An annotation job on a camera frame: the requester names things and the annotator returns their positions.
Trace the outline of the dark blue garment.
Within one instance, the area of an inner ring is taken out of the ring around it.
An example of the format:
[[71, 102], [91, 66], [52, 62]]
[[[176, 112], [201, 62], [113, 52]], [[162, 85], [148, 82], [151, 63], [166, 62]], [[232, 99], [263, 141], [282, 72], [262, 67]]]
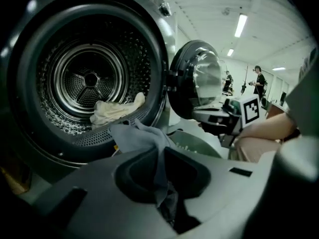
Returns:
[[177, 190], [168, 181], [165, 171], [164, 149], [169, 146], [168, 137], [158, 128], [143, 125], [139, 120], [136, 126], [113, 125], [110, 128], [120, 151], [129, 152], [142, 148], [155, 149], [155, 174], [151, 179], [155, 203], [162, 217], [178, 233], [184, 233], [200, 224], [196, 218], [186, 213]]

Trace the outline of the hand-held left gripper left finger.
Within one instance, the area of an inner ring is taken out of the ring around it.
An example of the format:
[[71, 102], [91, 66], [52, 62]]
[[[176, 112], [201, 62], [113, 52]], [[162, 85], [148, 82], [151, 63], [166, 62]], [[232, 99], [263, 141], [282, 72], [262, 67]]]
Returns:
[[154, 203], [131, 200], [117, 186], [116, 173], [126, 161], [150, 156], [151, 167], [138, 169], [150, 179], [153, 150], [100, 159], [74, 170], [35, 201], [41, 217], [61, 229], [62, 239], [172, 239], [177, 233]]

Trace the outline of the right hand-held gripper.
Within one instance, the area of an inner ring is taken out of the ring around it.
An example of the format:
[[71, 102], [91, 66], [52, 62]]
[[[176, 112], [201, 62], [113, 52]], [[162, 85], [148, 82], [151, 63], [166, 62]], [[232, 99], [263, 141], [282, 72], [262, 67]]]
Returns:
[[221, 146], [233, 148], [235, 138], [243, 129], [260, 119], [259, 96], [239, 96], [226, 99], [222, 110], [194, 110], [193, 119], [207, 133], [219, 135]]

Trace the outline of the pale green laundry basket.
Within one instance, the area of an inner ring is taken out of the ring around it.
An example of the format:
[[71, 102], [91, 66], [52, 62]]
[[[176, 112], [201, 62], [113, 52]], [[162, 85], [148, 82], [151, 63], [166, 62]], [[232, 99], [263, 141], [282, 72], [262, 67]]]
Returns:
[[188, 132], [176, 130], [167, 134], [167, 136], [181, 149], [206, 156], [222, 158], [206, 141]]

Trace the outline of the large brown cardboard box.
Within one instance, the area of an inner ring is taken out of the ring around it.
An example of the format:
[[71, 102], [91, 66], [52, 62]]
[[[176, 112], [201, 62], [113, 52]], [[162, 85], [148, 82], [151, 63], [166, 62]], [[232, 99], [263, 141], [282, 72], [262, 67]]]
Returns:
[[0, 171], [15, 195], [21, 195], [30, 190], [32, 172], [28, 166], [24, 164], [13, 166], [0, 165]]

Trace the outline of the black washing machine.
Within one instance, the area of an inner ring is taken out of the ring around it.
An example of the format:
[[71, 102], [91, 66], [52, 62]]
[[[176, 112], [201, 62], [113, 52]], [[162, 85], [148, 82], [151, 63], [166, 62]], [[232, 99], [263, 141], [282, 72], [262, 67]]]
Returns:
[[110, 156], [97, 105], [142, 94], [115, 122], [157, 123], [175, 26], [164, 0], [0, 0], [0, 147], [50, 182]]

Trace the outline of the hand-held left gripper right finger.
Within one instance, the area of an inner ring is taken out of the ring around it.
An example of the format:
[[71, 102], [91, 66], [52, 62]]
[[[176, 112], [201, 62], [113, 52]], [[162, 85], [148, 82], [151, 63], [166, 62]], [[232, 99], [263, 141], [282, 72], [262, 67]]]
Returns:
[[182, 149], [177, 152], [202, 164], [211, 174], [211, 181], [201, 195], [185, 200], [188, 214], [201, 223], [184, 235], [242, 236], [262, 196], [276, 153], [266, 152], [258, 163], [249, 163]]

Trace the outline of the round black glass door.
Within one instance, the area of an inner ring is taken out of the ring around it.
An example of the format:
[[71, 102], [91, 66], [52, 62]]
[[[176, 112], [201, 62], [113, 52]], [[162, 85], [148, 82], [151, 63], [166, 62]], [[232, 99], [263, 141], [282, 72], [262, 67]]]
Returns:
[[218, 102], [222, 95], [218, 53], [205, 41], [187, 42], [173, 58], [166, 85], [174, 112], [183, 119], [192, 119], [193, 110]]

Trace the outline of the cream clothes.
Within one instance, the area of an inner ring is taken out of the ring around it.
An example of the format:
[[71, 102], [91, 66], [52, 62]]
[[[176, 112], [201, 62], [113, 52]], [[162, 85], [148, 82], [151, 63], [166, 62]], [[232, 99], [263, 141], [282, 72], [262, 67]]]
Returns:
[[92, 129], [97, 129], [135, 112], [145, 101], [146, 97], [142, 92], [139, 92], [134, 101], [130, 103], [119, 104], [116, 102], [97, 101], [94, 105], [94, 112], [90, 116]]

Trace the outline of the person's right forearm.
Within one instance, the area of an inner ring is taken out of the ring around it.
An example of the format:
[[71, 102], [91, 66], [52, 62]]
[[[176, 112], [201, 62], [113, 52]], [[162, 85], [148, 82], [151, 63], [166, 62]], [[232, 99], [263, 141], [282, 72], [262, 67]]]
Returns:
[[245, 127], [238, 139], [252, 137], [266, 140], [279, 140], [290, 136], [297, 129], [295, 121], [288, 113], [281, 113], [271, 118], [254, 122]]

